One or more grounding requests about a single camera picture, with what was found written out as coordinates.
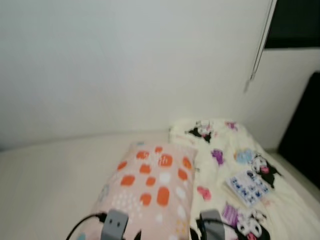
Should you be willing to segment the pink orange-spotted pillow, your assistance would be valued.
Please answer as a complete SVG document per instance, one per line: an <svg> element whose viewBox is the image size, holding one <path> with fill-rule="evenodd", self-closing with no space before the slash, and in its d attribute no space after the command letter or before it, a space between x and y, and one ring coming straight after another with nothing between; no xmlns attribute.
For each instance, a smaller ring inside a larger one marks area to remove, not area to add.
<svg viewBox="0 0 320 240"><path fill-rule="evenodd" d="M119 210L129 216L125 240L190 240L198 151L169 142L131 145L105 183L90 215ZM100 240L103 222L85 221L71 240Z"/></svg>

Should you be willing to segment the dark window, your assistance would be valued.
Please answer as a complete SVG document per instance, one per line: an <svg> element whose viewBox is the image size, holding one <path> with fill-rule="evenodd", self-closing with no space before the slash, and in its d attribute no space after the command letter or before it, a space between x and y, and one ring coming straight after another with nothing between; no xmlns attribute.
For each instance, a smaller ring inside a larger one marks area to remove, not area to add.
<svg viewBox="0 0 320 240"><path fill-rule="evenodd" d="M277 0L265 48L319 47L320 0Z"/></svg>

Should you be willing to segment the white blue patterned booklet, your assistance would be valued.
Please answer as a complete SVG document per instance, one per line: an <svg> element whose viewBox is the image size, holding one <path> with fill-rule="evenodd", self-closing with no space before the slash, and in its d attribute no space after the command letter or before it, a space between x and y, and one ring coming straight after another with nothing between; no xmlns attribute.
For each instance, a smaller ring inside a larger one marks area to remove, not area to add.
<svg viewBox="0 0 320 240"><path fill-rule="evenodd" d="M252 170L240 171L227 178L226 185L247 207L253 207L271 192L270 186Z"/></svg>

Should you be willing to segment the cream bed mattress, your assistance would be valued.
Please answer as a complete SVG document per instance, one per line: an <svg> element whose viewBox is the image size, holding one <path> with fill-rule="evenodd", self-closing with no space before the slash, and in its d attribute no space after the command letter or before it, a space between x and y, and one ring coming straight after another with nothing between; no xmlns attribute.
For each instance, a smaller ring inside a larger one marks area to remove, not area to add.
<svg viewBox="0 0 320 240"><path fill-rule="evenodd" d="M0 151L0 240L66 240L137 142L167 131L104 134Z"/></svg>

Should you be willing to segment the black dresser cabinet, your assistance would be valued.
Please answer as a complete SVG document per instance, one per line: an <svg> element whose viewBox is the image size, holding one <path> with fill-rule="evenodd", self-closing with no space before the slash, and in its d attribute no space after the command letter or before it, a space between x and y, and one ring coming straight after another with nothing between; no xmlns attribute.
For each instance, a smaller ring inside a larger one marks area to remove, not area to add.
<svg viewBox="0 0 320 240"><path fill-rule="evenodd" d="M278 153L320 187L320 73L311 74L278 146Z"/></svg>

